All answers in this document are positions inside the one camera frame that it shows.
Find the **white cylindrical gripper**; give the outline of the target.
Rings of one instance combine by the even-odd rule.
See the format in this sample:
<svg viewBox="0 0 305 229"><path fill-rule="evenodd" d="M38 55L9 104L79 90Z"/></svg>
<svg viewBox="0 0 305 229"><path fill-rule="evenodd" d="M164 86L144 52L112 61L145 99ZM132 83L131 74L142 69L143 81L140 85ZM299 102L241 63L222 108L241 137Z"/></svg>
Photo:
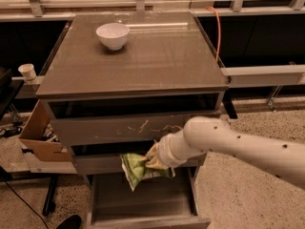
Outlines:
<svg viewBox="0 0 305 229"><path fill-rule="evenodd" d="M146 167L155 170L166 170L169 167L176 168L191 157L191 151L183 132L163 136L159 143L153 144L146 153Z"/></svg>

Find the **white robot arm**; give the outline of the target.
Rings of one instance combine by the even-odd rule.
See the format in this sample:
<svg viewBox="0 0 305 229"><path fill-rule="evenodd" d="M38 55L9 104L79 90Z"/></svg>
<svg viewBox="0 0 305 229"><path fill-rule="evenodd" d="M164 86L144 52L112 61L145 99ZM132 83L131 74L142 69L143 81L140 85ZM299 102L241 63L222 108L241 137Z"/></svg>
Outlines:
<svg viewBox="0 0 305 229"><path fill-rule="evenodd" d="M182 130L153 144L146 166L176 168L208 152L238 158L301 189L305 188L305 145L239 133L219 118L196 116Z"/></svg>

